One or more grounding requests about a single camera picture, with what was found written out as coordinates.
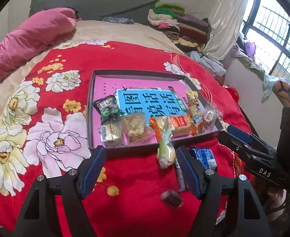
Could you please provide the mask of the person hand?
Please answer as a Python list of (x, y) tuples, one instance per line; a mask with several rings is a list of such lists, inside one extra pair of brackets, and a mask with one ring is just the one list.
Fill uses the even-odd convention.
[(257, 179), (255, 189), (262, 207), (266, 211), (268, 221), (275, 221), (278, 217), (281, 216), (284, 209), (270, 214), (268, 214), (268, 211), (276, 209), (285, 204), (287, 191), (285, 189), (281, 189), (273, 183), (269, 183), (265, 179)]

